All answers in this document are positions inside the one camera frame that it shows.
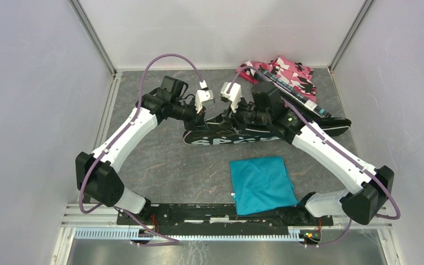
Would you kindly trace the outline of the black racket cover bag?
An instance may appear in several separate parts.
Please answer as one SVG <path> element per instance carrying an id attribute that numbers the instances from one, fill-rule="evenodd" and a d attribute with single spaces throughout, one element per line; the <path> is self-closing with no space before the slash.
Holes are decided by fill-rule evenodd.
<path id="1" fill-rule="evenodd" d="M 344 134 L 352 125 L 349 119 L 341 117 L 317 118 L 315 121 L 325 133 L 333 137 Z M 260 125 L 250 125 L 243 132 L 236 131 L 231 126 L 226 125 L 220 115 L 206 120 L 206 124 L 208 126 L 207 131 L 186 130 L 183 133 L 184 143 L 195 146 L 209 146 L 279 139 L 276 134 Z"/>

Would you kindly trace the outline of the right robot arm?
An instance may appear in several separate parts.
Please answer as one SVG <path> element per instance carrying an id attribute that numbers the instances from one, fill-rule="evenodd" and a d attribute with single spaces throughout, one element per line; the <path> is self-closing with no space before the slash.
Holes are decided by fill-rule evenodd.
<path id="1" fill-rule="evenodd" d="M 329 215 L 344 215 L 361 225 L 368 225 L 374 217 L 401 218 L 391 193 L 393 170 L 376 167 L 349 152 L 316 121 L 306 119 L 295 105 L 286 102 L 272 82 L 254 85 L 251 103 L 246 103 L 241 87 L 234 82 L 224 83 L 220 94 L 222 101 L 230 103 L 228 117 L 238 128 L 265 126 L 317 160 L 344 185 L 340 191 L 308 194 L 296 211 L 301 224 L 311 225 L 319 217 Z"/>

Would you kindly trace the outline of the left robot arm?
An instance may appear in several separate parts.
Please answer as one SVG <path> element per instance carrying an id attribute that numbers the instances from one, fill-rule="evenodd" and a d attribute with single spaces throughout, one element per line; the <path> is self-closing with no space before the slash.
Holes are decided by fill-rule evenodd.
<path id="1" fill-rule="evenodd" d="M 118 172 L 140 141 L 163 120 L 181 120 L 187 130 L 207 127 L 204 104 L 213 101 L 214 97 L 205 81 L 200 81 L 199 85 L 193 99 L 185 104 L 181 95 L 188 84 L 165 76 L 158 88 L 142 96 L 108 140 L 91 153 L 77 155 L 79 198 L 87 195 L 105 206 L 129 211 L 131 219 L 138 225 L 147 224 L 151 219 L 150 201 L 127 188 Z"/>

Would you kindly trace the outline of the black shuttlecock tube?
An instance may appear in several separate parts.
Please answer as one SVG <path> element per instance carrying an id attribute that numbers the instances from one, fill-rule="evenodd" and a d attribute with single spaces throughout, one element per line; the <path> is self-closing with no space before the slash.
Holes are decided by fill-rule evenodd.
<path id="1" fill-rule="evenodd" d="M 281 91 L 281 96 L 289 104 L 295 105 L 307 116 L 314 119 L 333 118 L 332 114 L 326 109 L 320 107 L 308 97 L 298 92 L 291 85 L 286 84 L 284 81 L 279 79 L 277 75 L 270 73 L 268 70 L 258 68 L 257 70 L 251 70 L 254 72 L 252 75 L 258 81 L 270 81 Z"/>

